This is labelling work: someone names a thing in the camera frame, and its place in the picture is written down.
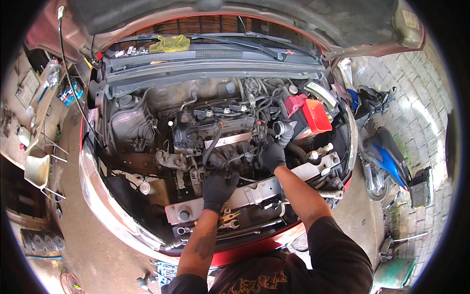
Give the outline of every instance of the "red battery terminal cover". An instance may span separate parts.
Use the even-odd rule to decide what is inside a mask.
[[[302,110],[312,134],[324,133],[333,129],[320,101],[306,99]]]
[[[296,96],[288,96],[284,100],[284,105],[287,109],[287,118],[289,119],[292,114],[294,114],[299,108],[305,104],[307,96],[305,94],[300,94]]]

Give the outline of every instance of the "ratchet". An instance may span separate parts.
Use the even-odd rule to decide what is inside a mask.
[[[225,239],[231,239],[231,238],[235,238],[235,237],[246,236],[246,235],[251,235],[251,234],[259,235],[259,234],[261,234],[261,231],[260,230],[252,230],[252,231],[249,231],[249,232],[246,232],[246,233],[243,233],[243,234],[238,234],[238,235],[235,235],[235,236],[227,236],[227,237],[223,236],[223,235],[220,235],[220,236],[217,236],[217,241],[225,240]]]
[[[221,238],[231,237],[231,236],[237,237],[237,236],[240,236],[241,234],[244,234],[244,233],[247,233],[247,232],[253,232],[253,230],[262,229],[262,228],[269,227],[269,226],[272,226],[272,225],[275,225],[275,224],[278,224],[278,223],[281,223],[281,222],[282,222],[282,218],[279,217],[279,218],[273,219],[272,221],[262,223],[262,224],[259,224],[259,225],[256,225],[256,226],[252,226],[252,227],[249,227],[249,228],[246,228],[246,229],[236,230],[236,231],[232,231],[232,232],[228,232],[228,233],[222,233],[222,234],[219,234],[217,237],[221,237]]]

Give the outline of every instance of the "brick wall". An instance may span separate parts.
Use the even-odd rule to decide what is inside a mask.
[[[409,240],[398,249],[399,258],[414,257],[413,284],[436,248],[445,227],[450,207],[451,187],[447,183],[444,161],[447,114],[452,109],[447,80],[437,54],[427,45],[422,52],[406,52],[380,58],[366,56],[352,59],[354,86],[367,85],[377,90],[397,87],[394,101],[384,115],[376,114],[373,126],[385,126],[405,155],[412,174],[432,166],[435,197],[431,206],[413,210],[409,195],[391,208],[390,226],[394,238]]]

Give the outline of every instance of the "workbench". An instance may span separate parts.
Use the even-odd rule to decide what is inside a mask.
[[[11,123],[6,127],[9,136],[3,134],[3,129],[0,134],[0,153],[13,164],[24,170],[26,157],[33,155],[36,157],[43,157],[46,152],[43,151],[45,145],[50,144],[41,132],[48,138],[55,139],[57,133],[57,126],[60,125],[65,116],[67,115],[68,107],[57,99],[57,91],[60,89],[61,83],[66,81],[65,70],[62,67],[62,78],[59,85],[51,90],[47,89],[42,100],[38,103],[41,96],[44,83],[46,82],[49,69],[45,69],[38,77],[39,87],[36,90],[32,101],[31,107],[34,109],[35,122],[31,126],[31,118],[26,115],[26,107],[16,97],[18,85],[25,78],[27,73],[32,69],[31,64],[26,57],[23,50],[20,50],[17,61],[14,66],[7,72],[7,78],[1,92],[1,100],[3,107],[14,113],[15,117]],[[15,129],[18,125],[26,127],[31,132],[31,143],[26,151],[20,149],[20,141],[18,136],[15,135]]]

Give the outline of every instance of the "mechanic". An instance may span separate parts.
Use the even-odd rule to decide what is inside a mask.
[[[305,225],[313,270],[296,254],[274,251],[223,268],[209,293],[369,293],[373,270],[366,253],[339,228],[320,194],[286,167],[284,149],[269,139],[263,146],[263,163],[279,179]],[[226,175],[217,170],[204,180],[204,209],[183,249],[176,278],[162,287],[162,293],[208,293],[219,213],[239,179],[238,173],[228,180]]]

